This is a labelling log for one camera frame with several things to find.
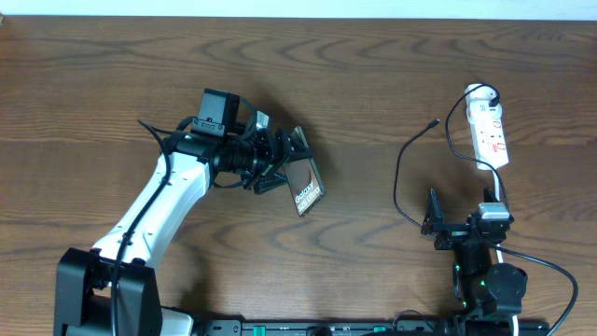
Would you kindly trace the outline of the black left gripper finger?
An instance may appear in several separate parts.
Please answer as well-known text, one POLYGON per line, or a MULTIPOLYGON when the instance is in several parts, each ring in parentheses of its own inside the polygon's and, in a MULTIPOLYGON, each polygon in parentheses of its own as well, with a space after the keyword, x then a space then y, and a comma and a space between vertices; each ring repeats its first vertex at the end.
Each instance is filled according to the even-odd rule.
POLYGON ((281 145, 282 162, 294 162, 312 158, 306 137, 301 127, 296 127, 292 133, 279 129, 277 139, 281 145))
POLYGON ((273 189, 279 188, 287 184, 286 175, 282 173, 275 173, 270 177, 262 176, 253 186, 255 194, 264 194, 273 189))

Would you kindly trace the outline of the gold Samsung Galaxy smartphone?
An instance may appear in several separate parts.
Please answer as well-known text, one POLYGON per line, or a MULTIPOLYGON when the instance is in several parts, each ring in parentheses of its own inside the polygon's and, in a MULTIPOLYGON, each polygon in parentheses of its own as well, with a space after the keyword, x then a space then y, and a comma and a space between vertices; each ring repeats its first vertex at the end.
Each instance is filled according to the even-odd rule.
POLYGON ((326 196, 313 153, 311 159, 285 162, 283 168, 296 211, 304 217, 326 196))

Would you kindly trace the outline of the white power strip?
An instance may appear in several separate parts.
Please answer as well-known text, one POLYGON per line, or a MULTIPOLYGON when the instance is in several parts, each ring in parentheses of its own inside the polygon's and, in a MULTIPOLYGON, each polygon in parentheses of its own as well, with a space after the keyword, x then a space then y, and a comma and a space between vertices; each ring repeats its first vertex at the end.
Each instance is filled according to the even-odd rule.
POLYGON ((498 92, 481 83, 465 88, 466 118, 470 125, 475 158, 494 169, 508 164, 504 135, 503 107, 498 92))

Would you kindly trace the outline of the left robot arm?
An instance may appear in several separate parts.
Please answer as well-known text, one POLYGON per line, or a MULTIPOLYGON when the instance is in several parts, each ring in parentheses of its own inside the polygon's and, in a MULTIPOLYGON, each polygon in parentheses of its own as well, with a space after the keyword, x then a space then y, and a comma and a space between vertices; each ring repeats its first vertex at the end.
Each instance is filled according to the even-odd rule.
POLYGON ((263 194, 288 186, 299 216, 325 195, 304 133, 274 131, 242 97, 204 91, 197 116, 171 132, 148 126, 160 146, 153 175, 126 214, 91 249, 68 249, 56 272, 56 335, 202 335, 198 317, 160 302, 157 270, 194 204, 221 173, 263 194))

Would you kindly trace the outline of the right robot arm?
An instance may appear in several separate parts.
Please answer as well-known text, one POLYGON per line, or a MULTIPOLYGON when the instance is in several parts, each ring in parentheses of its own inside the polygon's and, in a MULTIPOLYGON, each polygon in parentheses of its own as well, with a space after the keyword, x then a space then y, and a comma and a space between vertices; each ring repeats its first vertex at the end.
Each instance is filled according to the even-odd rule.
POLYGON ((490 189, 464 223, 445 221, 437 194, 430 190, 422 234, 435 237, 436 250, 451 250, 455 297, 464 310, 446 323, 454 335, 510 335, 512 318, 521 313, 527 273, 509 263, 492 261, 491 250, 507 238, 514 217, 490 189))

